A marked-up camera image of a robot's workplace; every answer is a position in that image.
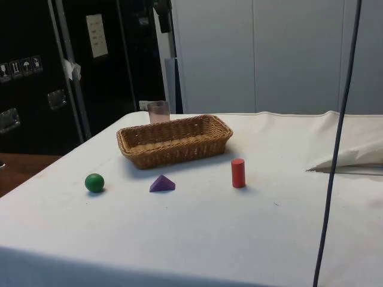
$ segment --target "purple triangular prism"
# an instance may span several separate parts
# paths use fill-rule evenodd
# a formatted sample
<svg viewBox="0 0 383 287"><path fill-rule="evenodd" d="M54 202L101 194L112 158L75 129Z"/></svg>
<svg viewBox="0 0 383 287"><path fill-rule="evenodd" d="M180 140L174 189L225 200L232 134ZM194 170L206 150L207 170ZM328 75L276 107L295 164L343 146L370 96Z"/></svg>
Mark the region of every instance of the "purple triangular prism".
<svg viewBox="0 0 383 287"><path fill-rule="evenodd" d="M156 181L150 185L150 192L155 193L156 191L167 191L167 190L175 190L175 183L172 182L164 175L160 175Z"/></svg>

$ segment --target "wooden floor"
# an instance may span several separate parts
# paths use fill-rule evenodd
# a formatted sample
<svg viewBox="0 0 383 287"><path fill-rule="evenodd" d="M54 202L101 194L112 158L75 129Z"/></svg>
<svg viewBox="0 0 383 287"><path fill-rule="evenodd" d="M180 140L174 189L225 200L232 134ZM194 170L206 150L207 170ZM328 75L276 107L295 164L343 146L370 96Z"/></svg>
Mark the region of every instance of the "wooden floor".
<svg viewBox="0 0 383 287"><path fill-rule="evenodd" d="M0 197L61 158L58 155L1 154Z"/></svg>

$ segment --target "green ball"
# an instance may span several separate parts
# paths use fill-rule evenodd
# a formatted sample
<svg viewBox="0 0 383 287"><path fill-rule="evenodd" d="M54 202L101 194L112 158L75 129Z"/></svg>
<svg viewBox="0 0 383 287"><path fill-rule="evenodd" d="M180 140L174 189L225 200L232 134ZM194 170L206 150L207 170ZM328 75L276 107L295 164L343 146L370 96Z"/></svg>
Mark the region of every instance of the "green ball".
<svg viewBox="0 0 383 287"><path fill-rule="evenodd" d="M86 188L93 193L100 193L104 188L104 183L104 178L97 173L92 173L85 179Z"/></svg>

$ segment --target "label sticker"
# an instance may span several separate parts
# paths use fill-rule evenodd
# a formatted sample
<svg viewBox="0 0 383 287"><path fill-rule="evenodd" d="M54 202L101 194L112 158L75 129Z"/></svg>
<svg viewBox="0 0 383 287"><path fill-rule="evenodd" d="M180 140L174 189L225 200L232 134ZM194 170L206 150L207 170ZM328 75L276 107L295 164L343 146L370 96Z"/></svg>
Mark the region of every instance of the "label sticker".
<svg viewBox="0 0 383 287"><path fill-rule="evenodd" d="M22 66L24 76L29 76L34 73L34 69L32 67L32 61L30 58L21 59L20 64Z"/></svg>
<svg viewBox="0 0 383 287"><path fill-rule="evenodd" d="M0 64L0 83L5 83L11 80L12 76L8 63Z"/></svg>
<svg viewBox="0 0 383 287"><path fill-rule="evenodd" d="M41 57L40 56L33 56L31 57L32 59L32 67L34 69L35 73L39 73L43 71L42 68L42 62L41 62Z"/></svg>
<svg viewBox="0 0 383 287"><path fill-rule="evenodd" d="M17 79L23 76L22 67L18 60L10 62L10 69L11 69L12 78Z"/></svg>
<svg viewBox="0 0 383 287"><path fill-rule="evenodd" d="M105 39L102 15L88 15L86 16L86 23L88 25L90 46L92 47L93 58L107 55L108 47L107 40Z"/></svg>

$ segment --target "red cylinder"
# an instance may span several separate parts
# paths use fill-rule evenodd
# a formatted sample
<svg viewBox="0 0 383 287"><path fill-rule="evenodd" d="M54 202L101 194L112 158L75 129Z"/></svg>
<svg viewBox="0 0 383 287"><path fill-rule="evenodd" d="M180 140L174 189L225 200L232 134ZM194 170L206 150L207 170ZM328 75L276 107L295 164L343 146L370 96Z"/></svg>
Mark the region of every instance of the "red cylinder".
<svg viewBox="0 0 383 287"><path fill-rule="evenodd" d="M232 160L233 187L241 188L246 186L245 181L245 160L236 158Z"/></svg>

